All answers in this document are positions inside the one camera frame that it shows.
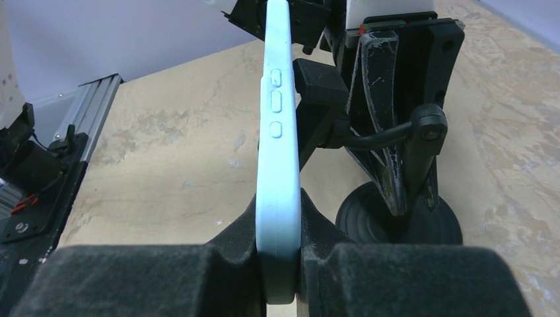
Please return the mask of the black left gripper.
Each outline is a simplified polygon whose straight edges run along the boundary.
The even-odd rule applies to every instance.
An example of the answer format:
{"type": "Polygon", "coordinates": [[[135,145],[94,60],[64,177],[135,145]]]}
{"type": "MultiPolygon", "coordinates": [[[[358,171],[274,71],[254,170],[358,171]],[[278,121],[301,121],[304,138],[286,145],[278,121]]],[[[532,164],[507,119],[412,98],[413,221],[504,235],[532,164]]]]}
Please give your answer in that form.
{"type": "Polygon", "coordinates": [[[443,146],[458,22],[420,1],[224,1],[223,14],[264,42],[261,148],[381,149],[370,174],[405,215],[398,149],[443,146]]]}

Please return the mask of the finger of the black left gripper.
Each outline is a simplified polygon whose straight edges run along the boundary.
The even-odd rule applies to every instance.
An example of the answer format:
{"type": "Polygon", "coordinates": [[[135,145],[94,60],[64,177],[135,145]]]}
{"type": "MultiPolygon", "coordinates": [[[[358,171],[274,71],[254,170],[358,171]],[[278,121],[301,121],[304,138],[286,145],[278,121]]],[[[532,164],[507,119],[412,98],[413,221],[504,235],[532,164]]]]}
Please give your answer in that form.
{"type": "Polygon", "coordinates": [[[437,158],[434,157],[429,168],[425,187],[423,189],[422,198],[429,211],[436,211],[439,206],[438,194],[438,176],[437,176],[437,158]]]}

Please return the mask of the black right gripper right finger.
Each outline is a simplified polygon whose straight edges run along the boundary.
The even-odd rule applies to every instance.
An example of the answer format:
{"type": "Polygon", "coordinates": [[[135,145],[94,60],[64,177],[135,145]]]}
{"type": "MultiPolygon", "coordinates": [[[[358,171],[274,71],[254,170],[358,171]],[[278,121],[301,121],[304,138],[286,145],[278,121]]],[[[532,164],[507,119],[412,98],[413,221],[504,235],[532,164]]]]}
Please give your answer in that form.
{"type": "Polygon", "coordinates": [[[530,316],[507,263],[469,246],[358,244],[301,194],[299,316],[530,316]]]}

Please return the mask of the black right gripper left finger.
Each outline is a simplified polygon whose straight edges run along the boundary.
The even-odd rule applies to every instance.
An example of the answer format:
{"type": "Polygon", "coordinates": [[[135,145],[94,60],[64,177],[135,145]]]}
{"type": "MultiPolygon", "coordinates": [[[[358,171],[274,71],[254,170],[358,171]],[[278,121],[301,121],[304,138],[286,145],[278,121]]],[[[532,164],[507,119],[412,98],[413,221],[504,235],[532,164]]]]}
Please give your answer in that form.
{"type": "Polygon", "coordinates": [[[205,244],[58,249],[13,316],[265,316],[255,205],[205,244]]]}

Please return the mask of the black round base phone stand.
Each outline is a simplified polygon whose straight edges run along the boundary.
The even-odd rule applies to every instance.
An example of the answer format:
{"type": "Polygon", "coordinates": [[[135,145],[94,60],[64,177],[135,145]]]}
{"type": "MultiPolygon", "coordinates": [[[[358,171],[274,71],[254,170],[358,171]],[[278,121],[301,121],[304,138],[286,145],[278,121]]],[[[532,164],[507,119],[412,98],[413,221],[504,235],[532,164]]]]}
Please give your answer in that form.
{"type": "MultiPolygon", "coordinates": [[[[435,139],[416,140],[420,120],[414,119],[387,132],[367,137],[354,135],[349,122],[341,116],[342,100],[349,92],[335,67],[296,59],[293,62],[295,88],[302,96],[297,106],[299,165],[304,166],[317,148],[339,149],[367,154],[389,145],[413,148],[412,162],[432,163],[441,149],[447,127],[437,131],[435,139]]],[[[460,224],[446,202],[429,211],[421,195],[413,198],[409,211],[393,216],[377,188],[376,181],[353,190],[341,204],[336,227],[360,244],[451,244],[463,243],[460,224]]]]}

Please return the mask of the blue case phone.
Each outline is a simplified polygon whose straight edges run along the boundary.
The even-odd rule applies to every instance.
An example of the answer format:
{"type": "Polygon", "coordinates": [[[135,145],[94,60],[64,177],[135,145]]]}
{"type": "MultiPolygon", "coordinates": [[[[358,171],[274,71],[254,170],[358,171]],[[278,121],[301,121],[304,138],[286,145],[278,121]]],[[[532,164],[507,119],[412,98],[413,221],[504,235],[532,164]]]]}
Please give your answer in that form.
{"type": "Polygon", "coordinates": [[[297,292],[301,240],[296,90],[288,1],[268,1],[256,183],[256,250],[268,304],[297,292]]]}

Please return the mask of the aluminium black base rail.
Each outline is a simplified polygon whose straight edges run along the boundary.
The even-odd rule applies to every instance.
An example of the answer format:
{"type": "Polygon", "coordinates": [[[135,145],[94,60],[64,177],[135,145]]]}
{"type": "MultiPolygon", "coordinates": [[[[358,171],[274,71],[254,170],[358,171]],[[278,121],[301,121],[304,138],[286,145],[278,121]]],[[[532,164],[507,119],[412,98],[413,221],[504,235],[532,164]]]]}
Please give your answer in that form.
{"type": "Polygon", "coordinates": [[[57,248],[122,78],[102,79],[24,107],[1,134],[1,315],[57,248]]]}

